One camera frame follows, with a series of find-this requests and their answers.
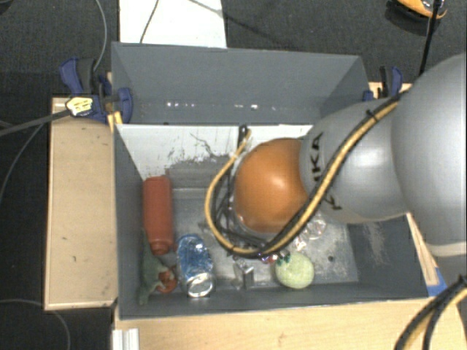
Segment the green toy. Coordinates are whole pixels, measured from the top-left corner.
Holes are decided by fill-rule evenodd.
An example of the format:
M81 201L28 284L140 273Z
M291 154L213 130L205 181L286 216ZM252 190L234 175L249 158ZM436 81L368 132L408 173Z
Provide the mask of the green toy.
M282 285L293 289L308 287L314 278L314 266L305 255L297 252L279 259L275 265L277 280Z
M156 290L170 293L177 287L174 273L151 252L146 233L143 231L143 255L141 264L141 285L138 291L140 305L147 304L149 296Z

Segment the black floor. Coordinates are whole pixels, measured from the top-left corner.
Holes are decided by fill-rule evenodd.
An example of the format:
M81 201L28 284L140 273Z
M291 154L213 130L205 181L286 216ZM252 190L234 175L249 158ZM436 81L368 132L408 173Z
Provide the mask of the black floor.
M387 0L222 0L229 47L360 55L369 80L395 65L412 82L425 26L394 14ZM110 40L118 40L118 0L101 0ZM428 59L432 65L466 50L467 0L449 0ZM65 93L59 64L97 57L102 24L93 0L16 0L0 4L0 120L46 115ZM101 72L110 70L107 50ZM26 133L0 137L0 182ZM19 159L0 203L0 300L42 301L47 216L47 129ZM107 349L110 310L63 313L72 349ZM58 319L25 303L0 304L0 349L65 349Z

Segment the yellow label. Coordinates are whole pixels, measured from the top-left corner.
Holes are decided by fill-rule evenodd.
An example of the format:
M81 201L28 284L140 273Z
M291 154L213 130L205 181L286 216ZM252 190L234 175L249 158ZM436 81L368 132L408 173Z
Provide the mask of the yellow label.
M66 108L74 115L86 114L93 110L93 99L89 97L73 97L66 103Z

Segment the yellow-striped cable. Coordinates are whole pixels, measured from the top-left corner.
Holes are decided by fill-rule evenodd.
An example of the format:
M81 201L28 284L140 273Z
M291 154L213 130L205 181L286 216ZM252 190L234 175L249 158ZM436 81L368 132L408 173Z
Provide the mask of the yellow-striped cable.
M346 144L340 149L336 158L333 160L332 164L330 165L328 171L326 172L321 185L317 188L316 195L311 199L309 205L305 209L305 212L300 216L297 223L287 232L287 234L278 240L273 246L270 246L266 250L260 249L245 249L241 248L240 246L236 246L232 244L224 235L216 228L214 222L211 218L211 199L212 193L214 192L214 188L219 182L219 180L224 176L227 170L235 163L237 158L239 157L240 153L242 153L243 149L247 145L248 139L251 136L251 131L248 130L247 135L244 137L243 141L239 145L238 149L232 155L230 160L220 169L214 179L211 181L211 184L208 187L206 193L206 199L204 201L204 214L206 216L207 224L214 234L217 241L226 249L232 251L234 254L238 255L249 255L252 253L261 253L261 254L271 254L273 252L278 252L284 246L287 246L289 242L291 242L298 234L300 229L303 227L305 222L311 217L314 213L316 208L320 205L321 200L323 199L324 195L326 194L328 188L331 186L333 178L337 174L338 170L340 169L347 153L358 143L358 141L374 126L378 123L379 120L384 118L386 115L391 113L398 105L398 102L393 102L387 105L385 108L379 110L378 112L372 115L372 118L369 118L367 121L362 124L359 129L356 130L347 140Z

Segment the blue can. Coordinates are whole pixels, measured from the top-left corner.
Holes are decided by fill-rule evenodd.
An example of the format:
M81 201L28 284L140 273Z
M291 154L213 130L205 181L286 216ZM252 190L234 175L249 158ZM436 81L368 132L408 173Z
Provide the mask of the blue can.
M195 233L177 241L177 272L182 289L188 297L208 295L215 288L215 276L209 251L203 239Z

